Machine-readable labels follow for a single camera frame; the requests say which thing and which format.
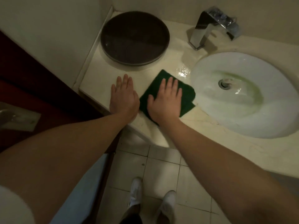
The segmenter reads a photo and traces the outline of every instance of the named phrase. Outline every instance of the hand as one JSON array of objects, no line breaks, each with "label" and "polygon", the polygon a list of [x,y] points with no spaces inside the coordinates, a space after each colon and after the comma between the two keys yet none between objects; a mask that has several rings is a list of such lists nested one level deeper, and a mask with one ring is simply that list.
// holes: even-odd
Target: hand
[{"label": "hand", "polygon": [[116,86],[111,86],[110,112],[112,114],[123,113],[131,122],[137,116],[139,110],[139,97],[133,87],[133,79],[125,74],[123,82],[117,77]]},{"label": "hand", "polygon": [[178,89],[178,80],[173,84],[173,78],[163,79],[158,91],[157,98],[154,100],[149,95],[147,100],[147,110],[150,117],[160,126],[164,121],[178,119],[181,113],[182,88]]}]

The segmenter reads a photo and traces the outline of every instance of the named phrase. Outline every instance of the dark round lid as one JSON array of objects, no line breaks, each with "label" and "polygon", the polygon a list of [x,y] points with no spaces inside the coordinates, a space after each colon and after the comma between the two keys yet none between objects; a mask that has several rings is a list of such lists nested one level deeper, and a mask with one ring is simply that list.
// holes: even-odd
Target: dark round lid
[{"label": "dark round lid", "polygon": [[154,62],[167,49],[169,39],[167,26],[146,12],[119,14],[103,26],[101,33],[101,44],[107,56],[127,65]]}]

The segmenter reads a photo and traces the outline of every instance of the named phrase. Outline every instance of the countertop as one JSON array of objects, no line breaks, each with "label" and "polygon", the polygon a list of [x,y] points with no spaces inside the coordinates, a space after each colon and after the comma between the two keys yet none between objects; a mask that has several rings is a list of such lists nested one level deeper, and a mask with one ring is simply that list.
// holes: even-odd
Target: countertop
[{"label": "countertop", "polygon": [[[190,70],[198,60],[217,52],[243,52],[259,57],[280,69],[299,88],[299,46],[240,36],[235,41],[218,31],[209,36],[204,49],[195,51],[188,44],[191,25],[163,21],[170,32],[170,44],[165,54],[154,63],[142,67],[123,66],[110,60],[99,44],[80,85],[80,91],[97,104],[109,109],[110,87],[117,76],[127,73],[133,78],[134,89],[141,96],[161,69],[184,83],[190,84]],[[240,135],[219,125],[198,105],[182,116],[189,127],[219,144],[241,154],[264,169],[299,177],[299,132],[276,139],[259,139]],[[159,127],[143,113],[138,113],[129,126],[150,143],[173,147]]]}]

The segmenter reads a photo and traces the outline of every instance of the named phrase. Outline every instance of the chrome faucet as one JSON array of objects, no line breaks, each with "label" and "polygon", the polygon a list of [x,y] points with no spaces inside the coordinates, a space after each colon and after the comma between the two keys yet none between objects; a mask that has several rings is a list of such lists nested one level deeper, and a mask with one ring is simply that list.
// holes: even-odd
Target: chrome faucet
[{"label": "chrome faucet", "polygon": [[203,48],[212,30],[220,30],[226,33],[231,40],[239,37],[241,34],[236,18],[228,17],[220,9],[213,6],[200,14],[189,44],[195,50]]}]

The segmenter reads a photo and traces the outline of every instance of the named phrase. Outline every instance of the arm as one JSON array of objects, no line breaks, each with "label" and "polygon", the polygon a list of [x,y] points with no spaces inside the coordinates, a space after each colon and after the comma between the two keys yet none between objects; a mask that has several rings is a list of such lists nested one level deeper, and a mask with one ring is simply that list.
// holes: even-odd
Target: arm
[{"label": "arm", "polygon": [[266,171],[179,120],[181,89],[162,81],[151,118],[174,142],[195,177],[232,223],[299,223],[298,201]]},{"label": "arm", "polygon": [[35,222],[49,223],[86,171],[119,131],[132,121],[139,98],[132,78],[111,88],[112,115],[59,126],[28,138],[0,154],[0,184],[31,208]]}]

